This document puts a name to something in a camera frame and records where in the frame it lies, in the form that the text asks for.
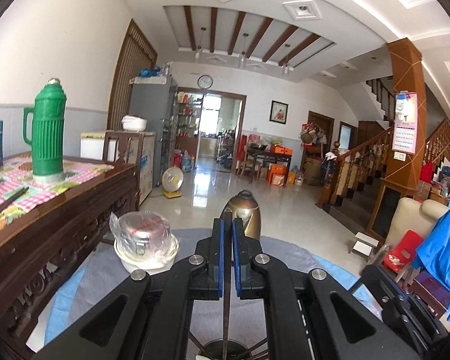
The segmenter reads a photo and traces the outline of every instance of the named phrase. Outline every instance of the pink checkered tablecloth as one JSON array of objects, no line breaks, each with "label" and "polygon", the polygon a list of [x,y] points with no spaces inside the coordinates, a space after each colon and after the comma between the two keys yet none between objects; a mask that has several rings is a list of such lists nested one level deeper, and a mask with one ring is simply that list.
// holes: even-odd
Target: pink checkered tablecloth
[{"label": "pink checkered tablecloth", "polygon": [[20,169],[24,163],[31,160],[30,157],[15,157],[3,164],[0,171],[0,204],[21,187],[28,187],[28,191],[0,213],[0,230],[39,204],[48,202],[60,193],[113,169],[113,166],[105,164],[64,161],[65,180],[42,186],[34,183],[31,171]]}]

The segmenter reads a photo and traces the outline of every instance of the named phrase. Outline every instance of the green thermos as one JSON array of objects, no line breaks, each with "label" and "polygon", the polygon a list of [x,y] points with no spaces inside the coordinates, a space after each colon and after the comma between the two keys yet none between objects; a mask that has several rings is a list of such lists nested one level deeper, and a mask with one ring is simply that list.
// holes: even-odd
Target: green thermos
[{"label": "green thermos", "polygon": [[[34,181],[50,184],[64,179],[63,124],[65,102],[59,79],[50,79],[35,97],[35,106],[23,110],[23,140],[31,145]],[[27,117],[33,113],[31,140],[27,138]]]}]

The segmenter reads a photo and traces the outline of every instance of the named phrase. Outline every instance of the framed picture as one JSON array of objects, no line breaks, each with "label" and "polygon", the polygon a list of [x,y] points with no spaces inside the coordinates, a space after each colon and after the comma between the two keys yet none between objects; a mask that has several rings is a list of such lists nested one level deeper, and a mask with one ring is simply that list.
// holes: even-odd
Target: framed picture
[{"label": "framed picture", "polygon": [[275,100],[271,101],[270,121],[285,124],[287,123],[288,104]]}]

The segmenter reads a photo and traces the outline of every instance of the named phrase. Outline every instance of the tiled floor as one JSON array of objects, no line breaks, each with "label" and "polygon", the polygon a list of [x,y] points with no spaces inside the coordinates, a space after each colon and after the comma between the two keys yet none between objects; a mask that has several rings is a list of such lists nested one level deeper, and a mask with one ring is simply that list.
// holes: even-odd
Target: tiled floor
[{"label": "tiled floor", "polygon": [[272,187],[262,179],[252,184],[248,181],[246,176],[239,178],[200,166],[185,174],[181,197],[167,199],[161,187],[155,188],[142,210],[162,214],[172,229],[212,227],[227,201],[248,189],[260,206],[262,235],[292,242],[358,275],[365,260],[348,253],[353,234],[315,206],[319,187],[283,188]]},{"label": "tiled floor", "polygon": [[197,168],[199,170],[216,170],[219,172],[230,173],[230,169],[226,169],[221,163],[210,157],[198,157]]}]

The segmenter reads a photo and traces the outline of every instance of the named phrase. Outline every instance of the bottle cap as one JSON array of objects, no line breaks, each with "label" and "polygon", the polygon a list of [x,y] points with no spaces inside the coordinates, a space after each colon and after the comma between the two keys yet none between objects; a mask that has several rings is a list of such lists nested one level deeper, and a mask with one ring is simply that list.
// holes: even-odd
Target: bottle cap
[{"label": "bottle cap", "polygon": [[60,79],[51,78],[48,80],[47,84],[60,84]]}]

